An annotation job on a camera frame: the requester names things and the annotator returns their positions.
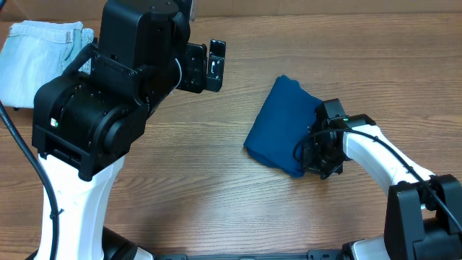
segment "light blue denim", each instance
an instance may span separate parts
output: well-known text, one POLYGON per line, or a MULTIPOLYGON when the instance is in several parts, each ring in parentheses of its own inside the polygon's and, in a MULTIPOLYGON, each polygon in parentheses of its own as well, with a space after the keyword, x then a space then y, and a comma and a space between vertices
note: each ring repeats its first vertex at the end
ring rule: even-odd
MULTIPOLYGON (((35 93, 64 69, 88 43, 92 29, 81 22, 24 21, 9 28, 0 53, 0 100, 5 106, 33 108, 35 93)), ((81 69, 89 73, 88 61, 81 69)))

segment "wooden table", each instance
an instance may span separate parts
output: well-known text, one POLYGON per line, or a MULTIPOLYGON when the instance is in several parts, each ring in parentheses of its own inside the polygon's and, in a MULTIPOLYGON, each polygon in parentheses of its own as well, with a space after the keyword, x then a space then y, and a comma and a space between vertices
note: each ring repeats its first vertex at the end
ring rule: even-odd
MULTIPOLYGON (((85 22, 99 31, 98 21, 85 22)), ((8 24, 0 24, 0 42, 8 24)), ((281 74, 367 113, 410 158, 462 179, 462 14, 199 19, 228 44, 218 94, 175 92, 116 180, 106 225, 154 252, 306 252, 383 233, 386 197, 355 162, 327 181, 252 160, 243 142, 281 74)), ((31 140, 32 111, 9 111, 31 140)), ((0 125, 0 259, 40 242, 42 187, 0 125)))

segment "wood surface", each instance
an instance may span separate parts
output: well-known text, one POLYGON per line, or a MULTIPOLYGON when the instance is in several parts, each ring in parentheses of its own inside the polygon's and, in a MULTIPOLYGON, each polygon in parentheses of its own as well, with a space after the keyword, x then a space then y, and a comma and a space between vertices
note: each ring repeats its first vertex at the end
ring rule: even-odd
MULTIPOLYGON (((98 21, 85 25, 99 33, 98 21)), ((326 181, 294 179, 250 158, 243 142, 287 74, 375 119, 423 167, 461 180, 461 26, 462 14, 198 19, 191 42, 227 41, 222 91, 177 91, 159 107, 132 145, 105 224, 154 252, 190 255, 306 252, 382 234, 387 199, 355 162, 326 181)), ((30 144, 32 111, 9 112, 30 144)), ((0 166, 0 259, 24 259, 39 246, 42 187, 2 124, 0 166)))
MULTIPOLYGON (((0 20, 99 20, 107 0, 8 0, 0 20)), ((198 17, 462 12, 461 0, 197 0, 198 17)))

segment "blue shorts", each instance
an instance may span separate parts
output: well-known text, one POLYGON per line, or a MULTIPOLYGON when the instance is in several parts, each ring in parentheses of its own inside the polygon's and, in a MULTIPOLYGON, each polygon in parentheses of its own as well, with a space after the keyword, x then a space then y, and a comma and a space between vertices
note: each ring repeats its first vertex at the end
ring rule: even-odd
MULTIPOLYGON (((0 100, 5 106, 33 108, 37 90, 60 76, 88 43, 92 29, 81 22, 24 21, 9 28, 0 53, 0 100)), ((88 61, 80 71, 89 73, 88 61)))

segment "wooden tabletop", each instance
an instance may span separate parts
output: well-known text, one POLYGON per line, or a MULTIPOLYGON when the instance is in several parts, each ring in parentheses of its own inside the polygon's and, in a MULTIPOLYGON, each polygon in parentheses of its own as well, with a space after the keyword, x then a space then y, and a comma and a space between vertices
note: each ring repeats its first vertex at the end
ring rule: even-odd
MULTIPOLYGON (((98 21, 85 22, 99 32, 98 21)), ((0 23, 0 43, 8 24, 0 23)), ((306 252, 383 233, 386 197, 355 162, 293 179, 243 142, 274 80, 366 113, 405 154, 462 179, 462 14, 206 18, 193 43, 227 41, 219 93, 177 91, 147 122, 115 182, 106 225, 154 252, 306 252)), ((9 110, 30 144, 32 111, 9 110)), ((0 259, 40 242, 42 186, 0 124, 0 259)))

